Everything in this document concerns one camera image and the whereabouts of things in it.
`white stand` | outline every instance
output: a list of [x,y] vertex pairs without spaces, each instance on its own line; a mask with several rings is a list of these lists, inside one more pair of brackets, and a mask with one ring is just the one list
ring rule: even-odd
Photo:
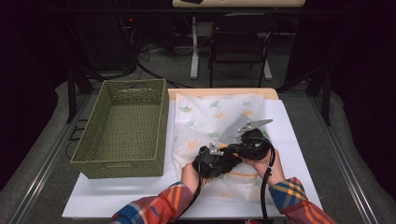
[[265,80],[267,81],[272,80],[272,74],[271,74],[270,65],[268,65],[268,60],[265,60],[264,75],[265,75]]
[[191,61],[191,79],[198,78],[198,41],[197,41],[197,20],[196,17],[192,17],[192,61]]

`gray floor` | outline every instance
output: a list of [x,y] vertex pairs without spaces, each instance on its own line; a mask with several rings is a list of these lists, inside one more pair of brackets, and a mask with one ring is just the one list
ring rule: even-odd
[[[274,79],[264,81],[263,87],[277,88],[283,84],[287,62],[292,45],[290,36],[276,36],[271,47],[268,62]],[[199,77],[190,79],[191,54],[181,54],[189,49],[177,49],[179,54],[166,50],[154,50],[144,55],[141,63],[152,72],[167,79],[183,83],[195,88],[209,86],[207,70],[207,47],[200,47]],[[251,71],[235,67],[220,67],[216,75],[236,71],[240,74],[258,74],[258,66]],[[121,79],[152,78],[136,69],[131,75]],[[256,82],[234,81],[231,86],[252,86]],[[224,82],[217,81],[215,86]],[[324,211],[338,223],[393,223],[396,220],[396,203],[382,190],[375,181],[367,165],[361,160],[359,153],[351,141],[347,119],[343,110],[342,100],[334,93],[331,99],[332,127],[327,127],[318,114],[319,98],[307,98],[302,90],[305,84],[295,87],[286,93],[279,94],[288,110],[290,121],[296,133],[306,164],[314,184],[319,192]],[[65,83],[57,88],[59,104],[46,129],[37,139],[24,162],[0,193],[0,223],[107,223],[108,220],[72,220],[62,218],[62,212],[78,177],[75,169],[66,156],[72,155],[77,142],[62,138],[70,134],[73,125],[84,127],[84,121],[73,125],[65,124],[67,120],[67,88]],[[80,102],[88,102],[87,107],[78,114],[79,119],[87,119],[94,103],[94,95],[79,95]],[[347,163],[340,163],[339,152]],[[351,177],[356,177],[358,185],[353,184]],[[179,223],[197,223],[199,221],[179,221]],[[243,223],[235,220],[227,223]]]

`plaid shirt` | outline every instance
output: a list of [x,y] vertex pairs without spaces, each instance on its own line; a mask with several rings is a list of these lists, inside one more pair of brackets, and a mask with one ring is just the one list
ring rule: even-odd
[[176,182],[158,196],[131,202],[113,215],[111,224],[168,223],[178,218],[192,200],[186,185]]
[[306,198],[303,184],[296,177],[269,188],[276,208],[290,223],[336,223]]
[[[306,198],[303,184],[296,177],[269,188],[276,208],[290,223],[335,223],[331,217]],[[168,223],[174,221],[192,200],[190,190],[180,182],[158,196],[131,202],[113,216],[111,224]]]

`green wicker basket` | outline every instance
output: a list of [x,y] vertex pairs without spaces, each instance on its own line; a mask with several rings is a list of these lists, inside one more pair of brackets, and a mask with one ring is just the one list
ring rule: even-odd
[[168,108],[164,79],[105,81],[71,163],[91,179],[163,175]]

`hand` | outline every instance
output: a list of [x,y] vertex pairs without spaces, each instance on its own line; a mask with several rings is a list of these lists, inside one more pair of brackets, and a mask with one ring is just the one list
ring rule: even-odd
[[[267,184],[272,186],[280,181],[285,180],[285,175],[283,174],[282,164],[280,163],[279,152],[275,149],[275,162],[273,165],[273,170],[271,175],[268,177]],[[252,166],[259,174],[260,178],[263,179],[265,172],[267,171],[268,164],[271,157],[271,151],[268,151],[267,155],[261,161],[252,161],[248,159],[243,159],[243,162],[247,165]]]
[[[198,188],[198,173],[192,167],[191,163],[188,163],[183,167],[180,181],[190,189],[192,194],[195,193]],[[203,179],[201,189],[204,187],[207,181],[208,179]]]

